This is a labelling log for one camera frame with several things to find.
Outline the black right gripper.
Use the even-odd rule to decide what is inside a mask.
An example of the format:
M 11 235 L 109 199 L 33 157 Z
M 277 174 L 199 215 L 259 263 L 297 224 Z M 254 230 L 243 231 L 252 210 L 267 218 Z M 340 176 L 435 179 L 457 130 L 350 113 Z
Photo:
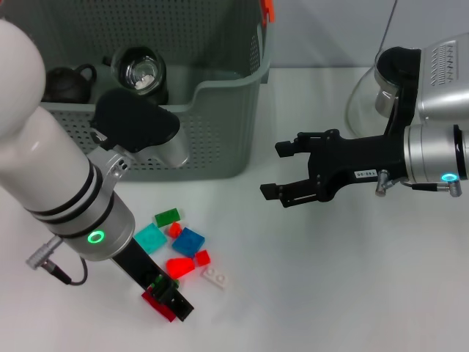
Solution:
M 315 201 L 329 202 L 345 186 L 378 181 L 376 175 L 357 176 L 362 171 L 384 170 L 389 180 L 407 176 L 404 137 L 401 134 L 345 139 L 336 129 L 300 132 L 292 142 L 277 142 L 275 149 L 280 158 L 299 153 L 310 154 L 310 179 L 260 186 L 266 200 L 277 199 L 284 208 Z

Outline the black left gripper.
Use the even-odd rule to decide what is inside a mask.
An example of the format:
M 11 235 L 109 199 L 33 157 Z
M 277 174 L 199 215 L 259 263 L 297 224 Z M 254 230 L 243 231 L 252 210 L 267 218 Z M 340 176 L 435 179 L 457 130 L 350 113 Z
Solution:
M 179 292 L 174 280 L 153 284 L 165 276 L 163 270 L 138 243 L 129 243 L 112 260 L 159 304 L 165 305 L 176 317 L 185 321 L 193 311 L 193 305 Z

